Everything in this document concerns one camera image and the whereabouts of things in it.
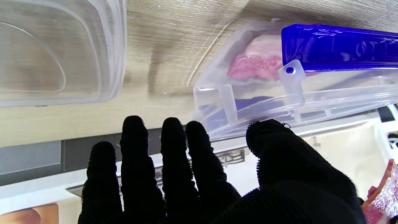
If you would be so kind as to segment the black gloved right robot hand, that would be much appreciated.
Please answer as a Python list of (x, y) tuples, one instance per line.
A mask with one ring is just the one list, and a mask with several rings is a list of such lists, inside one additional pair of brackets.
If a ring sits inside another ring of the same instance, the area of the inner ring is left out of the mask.
[(227, 181), (201, 123), (164, 120), (163, 188), (148, 155), (148, 131), (128, 116), (120, 140), (121, 188), (112, 143), (96, 143), (79, 224), (365, 224), (353, 182), (276, 120), (254, 122), (247, 145), (259, 187), (245, 196)]

